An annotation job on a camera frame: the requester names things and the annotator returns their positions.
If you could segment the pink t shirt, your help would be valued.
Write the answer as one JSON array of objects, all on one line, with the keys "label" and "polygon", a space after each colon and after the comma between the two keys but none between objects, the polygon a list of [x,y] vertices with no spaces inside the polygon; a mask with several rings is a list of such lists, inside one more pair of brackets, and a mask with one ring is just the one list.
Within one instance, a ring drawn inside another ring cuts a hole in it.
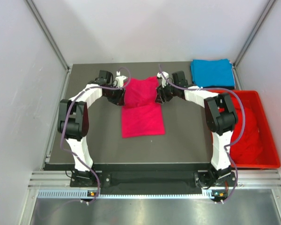
[{"label": "pink t shirt", "polygon": [[162,107],[155,102],[158,86],[155,76],[145,80],[133,78],[130,81],[125,91],[125,105],[121,110],[123,138],[165,134]]}]

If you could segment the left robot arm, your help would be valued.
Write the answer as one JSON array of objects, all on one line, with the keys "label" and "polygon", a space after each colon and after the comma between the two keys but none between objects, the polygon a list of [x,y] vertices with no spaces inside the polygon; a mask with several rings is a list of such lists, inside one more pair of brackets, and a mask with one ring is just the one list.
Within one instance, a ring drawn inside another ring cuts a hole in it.
[{"label": "left robot arm", "polygon": [[109,71],[101,70],[99,76],[90,81],[77,95],[60,101],[57,130],[61,134],[60,148],[64,149],[64,143],[67,143],[67,152],[74,158],[71,187],[100,184],[87,144],[88,109],[102,97],[115,105],[123,106],[126,87],[130,81],[131,76],[122,75],[120,71],[113,75]]}]

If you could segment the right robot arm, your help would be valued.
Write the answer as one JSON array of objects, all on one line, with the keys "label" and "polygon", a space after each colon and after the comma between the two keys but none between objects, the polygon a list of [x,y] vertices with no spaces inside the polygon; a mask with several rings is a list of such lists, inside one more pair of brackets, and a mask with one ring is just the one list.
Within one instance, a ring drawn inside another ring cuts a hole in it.
[{"label": "right robot arm", "polygon": [[227,92],[216,93],[202,87],[191,86],[183,71],[172,74],[159,72],[161,85],[156,88],[156,103],[164,104],[179,97],[201,106],[205,112],[206,124],[212,133],[213,154],[207,174],[198,175],[197,185],[208,189],[221,185],[231,175],[230,143],[238,117],[231,96]]}]

